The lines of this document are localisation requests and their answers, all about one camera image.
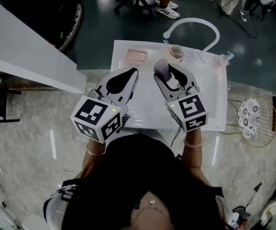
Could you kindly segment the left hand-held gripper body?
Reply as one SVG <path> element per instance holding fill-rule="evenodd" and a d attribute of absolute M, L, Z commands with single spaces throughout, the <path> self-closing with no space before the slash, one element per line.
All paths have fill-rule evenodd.
<path fill-rule="evenodd" d="M 129 100 L 130 89 L 123 89 L 119 93 L 92 89 L 87 96 L 80 98 L 71 120 L 80 134 L 105 143 L 128 120 Z"/>

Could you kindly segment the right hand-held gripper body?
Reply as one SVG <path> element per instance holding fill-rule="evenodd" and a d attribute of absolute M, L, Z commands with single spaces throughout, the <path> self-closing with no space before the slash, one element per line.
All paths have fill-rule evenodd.
<path fill-rule="evenodd" d="M 203 105 L 201 92 L 186 94 L 186 97 L 169 103 L 166 101 L 166 107 L 184 132 L 195 130 L 208 123 L 208 112 Z"/>

